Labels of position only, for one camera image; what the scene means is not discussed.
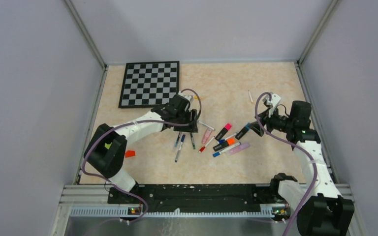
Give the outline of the yellow capped white pen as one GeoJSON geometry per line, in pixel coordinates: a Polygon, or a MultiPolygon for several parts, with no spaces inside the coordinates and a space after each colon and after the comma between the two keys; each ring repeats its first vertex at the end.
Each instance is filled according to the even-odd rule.
{"type": "Polygon", "coordinates": [[[248,95],[249,95],[250,102],[253,103],[253,98],[252,98],[252,94],[250,90],[248,90],[248,95]]]}

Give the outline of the green gel pen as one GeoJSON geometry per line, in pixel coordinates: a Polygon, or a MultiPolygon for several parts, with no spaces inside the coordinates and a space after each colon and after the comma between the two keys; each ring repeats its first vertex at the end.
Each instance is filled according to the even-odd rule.
{"type": "Polygon", "coordinates": [[[195,145],[195,140],[194,140],[193,133],[189,133],[189,135],[190,135],[190,140],[191,140],[192,148],[193,148],[193,150],[195,150],[196,149],[196,145],[195,145]]]}

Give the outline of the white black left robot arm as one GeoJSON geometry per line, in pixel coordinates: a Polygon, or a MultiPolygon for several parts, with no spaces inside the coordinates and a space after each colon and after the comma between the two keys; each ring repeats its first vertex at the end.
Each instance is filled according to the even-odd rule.
{"type": "Polygon", "coordinates": [[[119,196],[126,203],[138,197],[136,180],[123,168],[127,146],[148,135],[168,128],[186,128],[194,122],[190,109],[193,96],[181,92],[169,102],[157,105],[143,116],[116,126],[101,124],[84,153],[84,162],[95,168],[103,178],[120,188],[119,196]]]}

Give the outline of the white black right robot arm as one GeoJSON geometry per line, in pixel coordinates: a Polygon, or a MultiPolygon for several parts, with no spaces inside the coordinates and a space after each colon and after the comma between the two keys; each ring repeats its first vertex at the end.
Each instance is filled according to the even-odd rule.
{"type": "Polygon", "coordinates": [[[259,136],[271,135],[273,130],[285,133],[286,138],[280,141],[291,146],[307,185],[306,190],[302,189],[294,177],[284,173],[272,180],[270,199],[276,203],[285,200],[292,210],[283,234],[287,235],[296,225],[302,236],[345,236],[355,211],[354,203],[343,197],[331,178],[321,139],[310,127],[310,103],[293,101],[287,116],[278,112],[278,96],[266,96],[263,103],[266,110],[255,113],[256,121],[250,128],[259,136]]]}

